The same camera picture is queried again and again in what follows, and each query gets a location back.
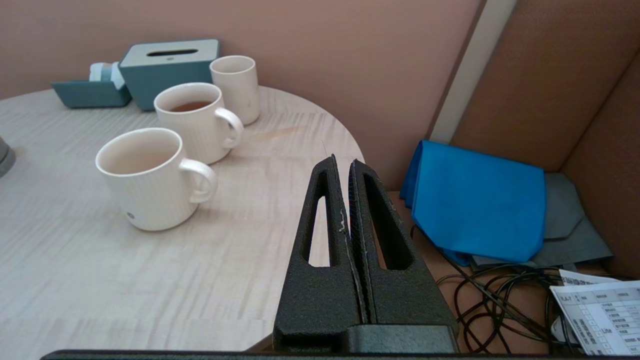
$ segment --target teal tissue box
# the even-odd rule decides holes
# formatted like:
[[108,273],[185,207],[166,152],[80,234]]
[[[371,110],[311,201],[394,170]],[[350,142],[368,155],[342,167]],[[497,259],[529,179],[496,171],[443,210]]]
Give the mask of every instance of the teal tissue box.
[[211,83],[209,64],[218,58],[216,39],[133,45],[120,62],[120,73],[136,105],[154,109],[163,90],[184,83]]
[[110,81],[53,82],[51,86],[68,108],[117,108],[131,101],[126,85],[117,89]]

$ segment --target white mug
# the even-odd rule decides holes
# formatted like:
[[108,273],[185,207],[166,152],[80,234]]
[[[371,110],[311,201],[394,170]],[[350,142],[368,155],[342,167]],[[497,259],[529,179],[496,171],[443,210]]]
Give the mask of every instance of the white mug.
[[[187,155],[206,164],[224,158],[242,141],[244,126],[225,109],[222,91],[208,83],[186,83],[156,96],[160,124],[184,139]],[[233,128],[235,136],[231,137]]]
[[209,65],[213,83],[225,94],[225,104],[244,125],[260,116],[258,73],[255,61],[247,56],[232,55],[214,60]]
[[[100,149],[95,166],[127,219],[142,230],[181,224],[218,188],[211,168],[187,159],[180,135],[159,127],[114,138]],[[206,189],[197,189],[190,173],[202,176]]]

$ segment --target blue cloth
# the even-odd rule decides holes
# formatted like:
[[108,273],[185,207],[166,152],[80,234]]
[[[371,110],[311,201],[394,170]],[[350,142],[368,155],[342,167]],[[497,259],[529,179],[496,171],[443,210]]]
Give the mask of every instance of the blue cloth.
[[541,168],[423,140],[400,198],[443,249],[524,263],[542,248]]

